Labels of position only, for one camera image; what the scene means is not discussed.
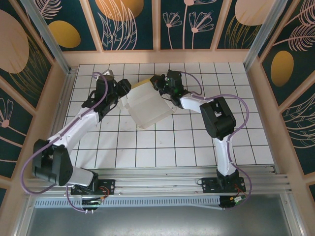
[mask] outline grid floor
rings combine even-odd
[[[194,74],[203,85],[205,96],[229,93],[245,100],[250,109],[249,121],[233,136],[237,165],[273,164],[255,100],[242,63],[144,63],[80,65],[72,90],[64,124],[70,122],[81,104],[95,89],[95,71],[113,70],[115,79],[136,84],[168,69]],[[189,91],[199,91],[197,82],[182,76]],[[244,122],[245,108],[236,99],[227,98],[237,126]],[[214,166],[216,152],[207,134],[201,114],[177,109],[175,114],[155,125],[140,129],[127,111],[113,109],[90,130],[70,154],[72,164],[82,168],[129,168]]]

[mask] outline black mounting plate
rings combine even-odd
[[[98,180],[99,186],[102,187],[106,187],[108,188],[108,190],[110,191],[109,195],[113,195],[114,191],[115,191],[115,180],[114,179],[99,179]],[[80,185],[74,185],[71,188],[71,195],[104,195],[103,190],[102,189],[98,189],[95,192],[92,191],[88,191],[84,188],[82,188],[82,186]]]
[[[216,177],[213,178],[202,178],[199,180],[201,181],[202,191],[203,193],[237,193],[238,189],[235,188],[235,184],[243,191],[246,192],[246,187],[244,183],[243,177],[238,177],[231,181],[229,185],[222,189],[218,183],[218,179]]]

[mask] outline gray floor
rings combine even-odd
[[[28,236],[290,236],[278,195],[254,195],[233,211],[192,206],[37,208]]]

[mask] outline yellow circle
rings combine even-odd
[[[130,20],[128,8],[136,18],[142,11],[144,0],[95,0],[100,11],[108,18],[115,21]]]
[[[235,17],[246,26],[258,26],[264,23],[275,0],[237,0]]]
[[[79,46],[81,37],[79,32],[66,21],[54,21],[49,24],[49,29],[60,46],[75,48]]]
[[[271,64],[271,80],[275,86],[281,87],[290,79],[294,68],[293,56],[287,51],[278,52]]]
[[[20,23],[0,10],[0,68],[8,73],[21,72],[29,60],[29,42]]]

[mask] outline yellow oval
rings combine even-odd
[[[128,8],[136,18],[140,15],[144,5],[144,0],[95,0],[95,2],[106,17],[115,21],[129,20]],[[123,12],[122,4],[126,8],[127,15]]]
[[[79,32],[66,21],[53,21],[48,27],[60,46],[75,48],[81,43]]]
[[[29,60],[29,42],[20,23],[0,10],[0,68],[8,73],[20,73]]]
[[[246,26],[258,26],[264,23],[275,0],[237,0],[235,17]]]
[[[293,56],[287,51],[278,52],[271,64],[271,80],[275,86],[281,87],[290,79],[294,68]]]

